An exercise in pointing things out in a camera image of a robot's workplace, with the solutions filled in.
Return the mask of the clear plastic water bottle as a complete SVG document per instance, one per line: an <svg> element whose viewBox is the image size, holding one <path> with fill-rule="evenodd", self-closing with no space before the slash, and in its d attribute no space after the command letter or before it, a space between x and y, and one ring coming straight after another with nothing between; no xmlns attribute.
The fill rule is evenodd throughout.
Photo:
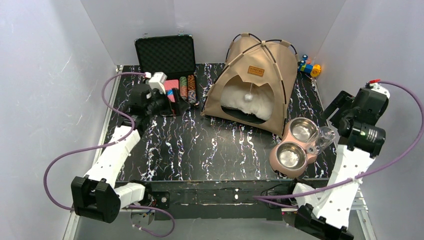
<svg viewBox="0 0 424 240"><path fill-rule="evenodd" d="M335 139L335 132L328 126L320 127L311 137L306 152L312 155L321 154Z"/></svg>

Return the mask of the white fluffy cushion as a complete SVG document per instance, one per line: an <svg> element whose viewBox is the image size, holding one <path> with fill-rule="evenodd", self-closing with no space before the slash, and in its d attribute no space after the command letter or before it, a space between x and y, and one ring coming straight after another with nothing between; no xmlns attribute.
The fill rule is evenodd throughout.
<svg viewBox="0 0 424 240"><path fill-rule="evenodd" d="M240 85L227 84L221 92L220 104L227 109L239 110L248 115L267 121L274 109L274 93L268 84L257 86L253 84L253 100L245 101L244 96L249 92L250 83L242 82Z"/></svg>

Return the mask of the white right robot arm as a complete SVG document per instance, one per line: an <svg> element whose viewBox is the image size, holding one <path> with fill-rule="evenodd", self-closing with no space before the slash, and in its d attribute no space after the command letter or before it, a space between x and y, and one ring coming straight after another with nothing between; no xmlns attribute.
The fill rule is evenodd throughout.
<svg viewBox="0 0 424 240"><path fill-rule="evenodd" d="M361 178L380 154L386 140L384 129L376 123L389 104L390 93L382 86L359 89L356 96L341 91L323 111L337 129L339 141L336 160L328 186L317 203L312 195L298 197L299 209L294 227L320 240L352 240L349 216Z"/></svg>

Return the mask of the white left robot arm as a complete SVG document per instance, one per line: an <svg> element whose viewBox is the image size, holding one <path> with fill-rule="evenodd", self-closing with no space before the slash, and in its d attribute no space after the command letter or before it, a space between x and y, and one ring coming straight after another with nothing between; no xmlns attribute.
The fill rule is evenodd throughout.
<svg viewBox="0 0 424 240"><path fill-rule="evenodd" d="M132 89L123 108L125 115L115 127L109 146L84 176L76 176L71 182L73 208L78 216L111 223L121 209L143 201L144 183L129 182L117 187L117 177L152 118L179 116L190 108L176 88L171 91L173 99L162 87L141 83Z"/></svg>

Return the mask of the steel bowl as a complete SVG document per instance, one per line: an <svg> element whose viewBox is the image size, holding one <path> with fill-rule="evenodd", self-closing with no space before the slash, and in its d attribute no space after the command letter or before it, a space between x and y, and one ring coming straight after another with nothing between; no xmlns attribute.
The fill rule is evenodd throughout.
<svg viewBox="0 0 424 240"><path fill-rule="evenodd" d="M294 142L285 142L276 150L279 164L287 169L299 169L306 162L305 150Z"/></svg>
<svg viewBox="0 0 424 240"><path fill-rule="evenodd" d="M310 142L318 129L311 119L305 117L297 117L289 122L289 132L302 143Z"/></svg>

